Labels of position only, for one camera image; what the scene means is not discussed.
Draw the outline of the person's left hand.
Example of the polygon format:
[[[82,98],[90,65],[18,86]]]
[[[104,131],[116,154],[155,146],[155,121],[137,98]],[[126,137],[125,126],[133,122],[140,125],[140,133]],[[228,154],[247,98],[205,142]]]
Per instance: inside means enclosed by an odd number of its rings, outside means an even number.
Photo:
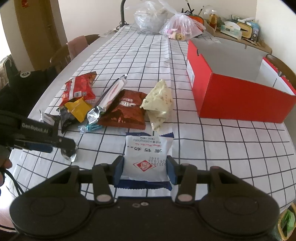
[[[1,168],[0,185],[2,186],[4,184],[4,170],[11,168],[12,162],[9,159],[10,151],[6,147],[1,146],[0,154],[1,154],[1,156],[0,156],[0,168]]]

